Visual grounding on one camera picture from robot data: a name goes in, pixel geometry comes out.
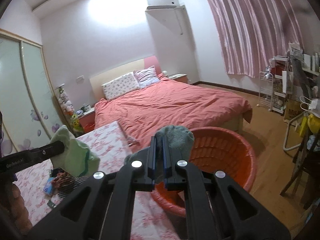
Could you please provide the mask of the person's left hand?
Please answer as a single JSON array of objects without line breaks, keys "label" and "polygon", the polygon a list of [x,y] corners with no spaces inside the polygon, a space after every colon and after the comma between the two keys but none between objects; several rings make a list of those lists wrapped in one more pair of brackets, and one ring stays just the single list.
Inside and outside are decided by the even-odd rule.
[{"label": "person's left hand", "polygon": [[27,235],[33,227],[29,220],[29,212],[24,205],[20,189],[13,183],[1,190],[1,208],[12,218],[17,229],[22,235]]}]

